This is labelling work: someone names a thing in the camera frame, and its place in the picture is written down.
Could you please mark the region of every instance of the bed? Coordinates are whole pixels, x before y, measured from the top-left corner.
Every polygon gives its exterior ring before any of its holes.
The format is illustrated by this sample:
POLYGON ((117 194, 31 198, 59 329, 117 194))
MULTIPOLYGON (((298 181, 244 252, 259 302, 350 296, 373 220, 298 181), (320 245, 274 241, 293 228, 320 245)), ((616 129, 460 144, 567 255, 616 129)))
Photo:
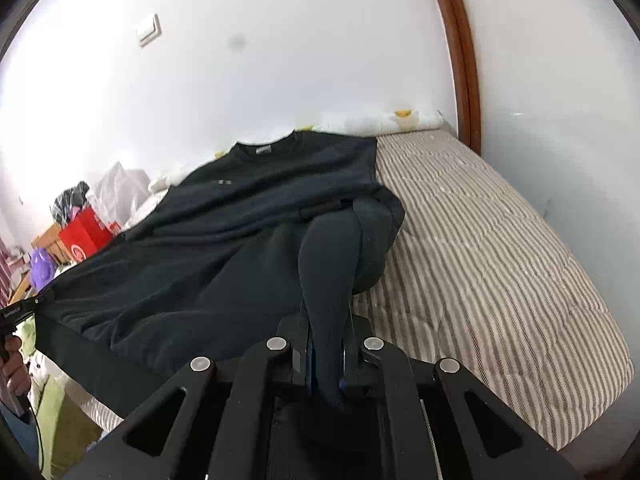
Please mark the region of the bed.
MULTIPOLYGON (((379 137, 376 171, 406 218, 382 279, 354 297, 354 311, 412 357, 459 359, 563 448, 634 374, 582 267, 509 184, 444 131, 379 137)), ((162 196, 151 197, 136 221, 162 196)), ((53 362, 36 361, 101 428, 122 420, 53 362)))

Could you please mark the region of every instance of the wall switch plate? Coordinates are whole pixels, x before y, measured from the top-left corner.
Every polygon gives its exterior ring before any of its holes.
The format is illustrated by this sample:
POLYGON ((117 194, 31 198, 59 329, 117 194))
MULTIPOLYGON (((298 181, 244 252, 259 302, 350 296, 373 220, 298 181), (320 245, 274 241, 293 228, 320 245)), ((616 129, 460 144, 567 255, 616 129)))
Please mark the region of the wall switch plate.
POLYGON ((157 14, 150 14, 142 20, 136 27, 136 36, 140 48, 151 43, 155 38, 162 34, 160 29, 160 21, 157 14))

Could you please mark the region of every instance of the silver screw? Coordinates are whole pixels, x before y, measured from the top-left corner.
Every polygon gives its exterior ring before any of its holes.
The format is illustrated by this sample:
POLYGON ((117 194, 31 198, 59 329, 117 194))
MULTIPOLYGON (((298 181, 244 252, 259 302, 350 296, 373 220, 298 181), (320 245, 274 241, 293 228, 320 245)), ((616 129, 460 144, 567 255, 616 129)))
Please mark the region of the silver screw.
POLYGON ((283 350, 287 347, 287 340, 281 337, 272 337, 267 341, 269 350, 283 350))
POLYGON ((380 350, 385 345, 385 342, 378 337, 367 337, 364 340, 364 348, 367 350, 380 350))
POLYGON ((454 374, 460 370, 460 363, 451 357, 445 357, 440 361, 440 370, 447 374, 454 374))
POLYGON ((191 361, 191 370, 194 372, 203 372, 211 366, 211 361, 206 357, 196 357, 191 361))

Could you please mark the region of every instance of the human hand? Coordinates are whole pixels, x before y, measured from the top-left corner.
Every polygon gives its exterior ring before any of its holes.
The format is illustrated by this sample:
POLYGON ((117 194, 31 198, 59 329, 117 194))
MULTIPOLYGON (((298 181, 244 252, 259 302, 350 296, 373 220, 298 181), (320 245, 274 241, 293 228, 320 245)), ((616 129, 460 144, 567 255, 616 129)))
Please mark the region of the human hand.
POLYGON ((0 358, 2 376, 8 379, 7 386, 18 397, 31 389, 31 377, 22 360, 22 354, 19 352, 21 346, 22 340, 18 336, 12 335, 4 343, 4 348, 9 354, 9 360, 4 362, 0 358))

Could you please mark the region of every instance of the black sweatshirt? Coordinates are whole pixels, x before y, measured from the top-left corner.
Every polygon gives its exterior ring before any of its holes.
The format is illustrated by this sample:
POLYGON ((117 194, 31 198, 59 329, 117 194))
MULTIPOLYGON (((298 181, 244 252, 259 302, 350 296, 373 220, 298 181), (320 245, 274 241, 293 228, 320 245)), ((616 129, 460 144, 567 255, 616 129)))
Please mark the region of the black sweatshirt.
POLYGON ((49 285, 37 348, 126 416, 192 358, 242 355, 306 304, 333 383, 333 327, 382 275, 404 218, 375 164, 373 138, 236 144, 49 285))

